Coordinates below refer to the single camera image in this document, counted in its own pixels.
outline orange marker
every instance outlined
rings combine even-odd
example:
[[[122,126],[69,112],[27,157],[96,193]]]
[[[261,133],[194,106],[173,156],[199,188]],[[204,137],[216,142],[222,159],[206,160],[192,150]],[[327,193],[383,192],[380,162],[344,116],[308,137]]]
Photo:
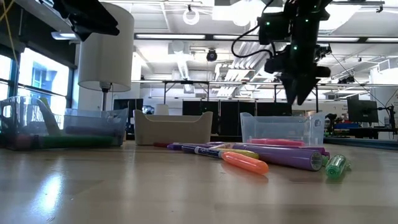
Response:
[[[268,172],[268,165],[258,159],[253,159],[235,152],[224,152],[221,156],[227,163],[242,169],[261,175]]]

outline white lamp shade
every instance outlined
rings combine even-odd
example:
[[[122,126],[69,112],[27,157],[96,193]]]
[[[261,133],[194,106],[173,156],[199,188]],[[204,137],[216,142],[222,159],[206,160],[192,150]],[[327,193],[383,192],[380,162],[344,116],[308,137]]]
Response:
[[[112,83],[111,91],[131,89],[134,18],[127,10],[102,3],[119,23],[117,36],[91,34],[80,45],[78,84],[101,91],[100,82]]]
[[[169,115],[169,106],[155,105],[155,115]]]

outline plastic storage container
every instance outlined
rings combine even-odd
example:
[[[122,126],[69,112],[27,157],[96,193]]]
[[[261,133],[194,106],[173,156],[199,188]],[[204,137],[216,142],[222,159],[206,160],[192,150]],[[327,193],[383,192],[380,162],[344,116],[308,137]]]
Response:
[[[306,146],[323,144],[324,113],[311,116],[257,116],[241,113],[242,139],[289,139],[302,141]]]
[[[37,98],[15,96],[0,101],[0,137],[10,149],[120,146],[127,109],[53,114]]]

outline table surface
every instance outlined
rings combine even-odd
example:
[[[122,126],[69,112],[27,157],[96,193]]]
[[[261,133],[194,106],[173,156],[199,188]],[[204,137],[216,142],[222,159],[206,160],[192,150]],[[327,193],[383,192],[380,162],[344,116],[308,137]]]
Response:
[[[352,171],[269,165],[127,142],[117,149],[0,150],[0,223],[398,223],[398,152],[326,145]]]

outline yellow cable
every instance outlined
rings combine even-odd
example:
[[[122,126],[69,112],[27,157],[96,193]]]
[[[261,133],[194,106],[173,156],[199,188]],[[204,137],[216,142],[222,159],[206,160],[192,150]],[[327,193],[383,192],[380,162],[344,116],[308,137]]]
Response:
[[[11,0],[10,5],[8,6],[8,8],[7,8],[7,9],[4,9],[4,13],[3,13],[3,14],[1,15],[1,17],[0,17],[0,22],[1,22],[1,21],[4,19],[4,17],[7,15],[8,11],[10,11],[11,6],[14,4],[14,1],[15,1],[15,0]]]
[[[6,18],[6,24],[7,24],[7,30],[8,30],[8,37],[10,38],[10,42],[11,42],[11,48],[12,48],[12,53],[14,54],[14,60],[15,63],[17,64],[17,68],[19,68],[19,63],[18,63],[18,57],[17,54],[15,53],[15,47],[14,47],[14,42],[12,41],[12,35],[11,35],[11,28],[10,28],[10,23],[8,22],[8,17],[7,17],[7,12],[10,10],[12,4],[14,3],[14,0],[12,0],[10,2],[10,5],[8,6],[8,8],[6,9],[6,3],[4,2],[2,7],[4,9],[4,14],[0,17],[0,22],[3,19],[3,17]]]

